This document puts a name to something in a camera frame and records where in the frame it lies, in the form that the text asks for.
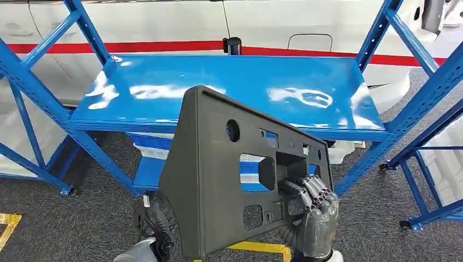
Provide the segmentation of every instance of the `rectangular hole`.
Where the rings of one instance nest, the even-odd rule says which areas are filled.
[[[297,178],[307,176],[307,160],[305,157],[283,152],[276,152],[278,180],[286,177]]]
[[[307,165],[307,174],[309,176],[318,176],[320,177],[320,167],[318,165],[315,165],[315,164],[309,164]]]
[[[260,136],[263,137],[270,147],[278,148],[278,135],[265,129],[259,128]]]
[[[260,227],[262,225],[262,207],[260,205],[245,206],[243,224],[246,231]]]
[[[241,154],[240,180],[243,192],[265,192],[275,189],[274,162],[270,157]]]
[[[309,145],[306,145],[306,144],[303,144],[302,145],[302,152],[304,153],[304,155],[308,156],[310,154],[310,151],[311,151],[311,147]]]

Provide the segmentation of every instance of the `red stripe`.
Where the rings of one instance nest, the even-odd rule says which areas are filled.
[[[335,56],[335,57],[356,57],[356,53],[342,52],[325,52],[325,51],[309,51],[309,50],[294,50],[294,49],[278,49],[266,47],[248,47],[241,48],[242,55],[256,56]],[[446,58],[434,58],[441,65]],[[370,61],[371,64],[390,64],[394,66],[412,66],[419,67],[419,63],[413,56],[389,56],[389,55],[373,55]]]
[[[201,51],[221,50],[223,41],[132,42],[105,43],[104,45],[110,53]],[[15,53],[29,53],[36,44],[9,44],[8,46]],[[48,53],[93,53],[93,50],[88,43],[55,44]]]
[[[9,44],[15,53],[29,53],[36,44]],[[131,52],[164,52],[164,51],[205,51],[221,50],[222,41],[171,41],[171,42],[132,42],[132,43],[105,43],[106,48],[111,53],[131,53]],[[88,43],[84,44],[55,44],[48,53],[93,53]],[[242,55],[257,56],[335,56],[335,57],[355,57],[356,53],[325,52],[278,49],[266,47],[241,48]],[[435,58],[438,64],[442,64],[446,58]],[[418,61],[412,56],[389,56],[373,55],[370,63],[389,64],[394,66],[414,66],[418,67]]]

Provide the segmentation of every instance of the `robotic hand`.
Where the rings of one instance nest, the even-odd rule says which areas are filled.
[[[343,262],[342,254],[331,249],[331,243],[336,233],[339,198],[316,175],[307,176],[294,182],[284,180],[278,184],[281,190],[300,197],[305,212],[301,223],[298,225],[285,225],[281,230],[281,238],[289,246],[296,249],[292,262]],[[160,211],[158,205],[153,205],[156,210],[153,228],[161,228],[157,234],[164,241],[155,237],[137,243],[132,249],[117,256],[114,262],[162,262],[169,259],[168,251],[162,243],[170,243],[174,238],[167,234],[165,228],[167,219]]]
[[[281,238],[296,249],[292,262],[343,262],[342,254],[331,249],[336,233],[339,198],[316,175],[279,183],[279,188],[300,197],[305,212],[298,225],[285,225]]]

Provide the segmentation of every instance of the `car door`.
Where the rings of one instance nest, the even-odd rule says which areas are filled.
[[[357,53],[383,0],[225,0],[223,3],[230,36],[241,38],[243,46]],[[418,33],[423,10],[424,0],[405,1],[399,15]],[[376,54],[411,56],[392,28]],[[389,84],[401,80],[408,71],[408,67],[372,65],[367,67],[364,77],[371,86]]]
[[[42,40],[37,31],[28,4],[24,2],[0,0],[0,38],[9,45],[20,58]],[[64,70],[57,61],[45,55],[32,67],[32,72],[51,87],[57,87],[66,79]],[[22,95],[32,122],[43,158],[47,163],[66,133],[52,119],[43,113],[26,96]],[[0,142],[16,153],[36,163],[31,144],[27,137],[21,116],[6,78],[0,80]],[[36,177],[0,154],[0,173]]]
[[[151,53],[174,42],[179,50],[187,51],[162,53],[193,53],[197,51],[188,51],[194,47],[192,41],[228,37],[221,2],[116,0],[83,1],[83,4],[103,42],[109,44],[110,52]],[[31,13],[41,34],[50,32],[69,14],[64,4],[54,2],[32,2]],[[87,40],[78,26],[73,25],[57,42],[63,47],[60,48],[63,53],[52,54],[72,79],[62,88],[73,104],[77,104],[102,67],[97,57],[86,51],[88,47],[83,43]],[[139,52],[140,44],[144,52]]]

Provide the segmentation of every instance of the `mechanical hand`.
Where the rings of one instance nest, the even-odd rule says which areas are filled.
[[[315,175],[295,182],[282,181],[278,187],[297,194],[305,206],[301,223],[286,225],[281,230],[283,241],[300,252],[293,261],[305,261],[308,258],[316,261],[343,261],[341,253],[331,249],[338,219],[337,195]]]
[[[151,249],[151,245],[153,245],[155,241],[156,238],[148,237],[138,242],[131,249],[118,255],[113,262],[158,262]]]

